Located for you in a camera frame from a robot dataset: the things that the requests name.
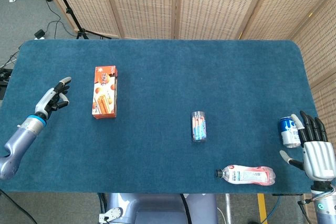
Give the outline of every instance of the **table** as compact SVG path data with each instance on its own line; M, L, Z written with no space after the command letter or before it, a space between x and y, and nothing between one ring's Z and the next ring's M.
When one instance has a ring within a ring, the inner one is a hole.
M95 66L118 68L118 115L91 115ZM316 115L291 41L41 40L24 43L0 117L1 146L50 88L71 76L70 105L53 112L8 191L303 193L312 182L284 162L278 120ZM205 111L207 142L190 113ZM230 164L269 166L273 186L215 177Z

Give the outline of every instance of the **orange snack box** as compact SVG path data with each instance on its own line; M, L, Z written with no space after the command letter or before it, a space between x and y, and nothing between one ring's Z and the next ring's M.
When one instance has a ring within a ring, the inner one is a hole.
M117 68L96 67L94 75L92 115L96 119L114 118L117 116Z

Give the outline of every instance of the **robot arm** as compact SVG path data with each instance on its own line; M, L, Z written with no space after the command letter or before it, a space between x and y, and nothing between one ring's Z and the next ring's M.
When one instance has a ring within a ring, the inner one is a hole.
M8 155L0 157L0 179L11 179L17 172L21 159L31 146L37 135L46 126L52 111L56 111L69 104L65 96L71 77L66 77L59 81L54 87L49 89L35 107L35 114L30 115L18 125L17 131L5 144Z
M326 128L319 118L300 111L304 125L294 114L291 115L298 129L303 162L289 157L285 151L280 151L281 157L290 165L303 171L314 181L311 186L312 198L298 201L298 204L308 220L305 204L314 202L318 224L336 224L336 193L331 181L336 177L336 160L334 149L328 142Z

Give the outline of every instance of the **yellow tape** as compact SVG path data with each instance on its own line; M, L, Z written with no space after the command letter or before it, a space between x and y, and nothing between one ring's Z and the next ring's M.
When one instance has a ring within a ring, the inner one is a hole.
M257 196L258 196L260 222L262 222L267 217L265 197L264 194L257 194Z

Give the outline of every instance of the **gray carpet floor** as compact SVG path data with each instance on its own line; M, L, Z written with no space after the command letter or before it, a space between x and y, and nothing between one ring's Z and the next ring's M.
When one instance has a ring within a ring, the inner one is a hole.
M50 2L50 8L56 13L60 13L54 2ZM0 66L18 50L23 42L34 39L35 32L40 29L46 31L48 23L57 19L58 17L48 9L45 0L16 0L13 3L10 3L9 0L0 0ZM64 22L69 32L75 34L64 17L61 21ZM56 22L50 24L45 35L46 39L54 38L55 24ZM58 25L56 38L74 39L61 24ZM89 35L89 38L98 39L94 35ZM14 65L11 63L7 67L12 68ZM39 224L97 223L98 220L99 201L97 194L9 193L9 195L31 213ZM269 213L277 198L272 195L266 195L265 198ZM283 197L282 203L268 223L305 223L296 204L298 198L297 196ZM224 195L217 195L217 204L225 213ZM231 195L231 209L234 224L247 224L251 220L260 221L256 195ZM220 214L218 214L218 221L220 224L224 223ZM0 223L31 222L3 196L0 196Z

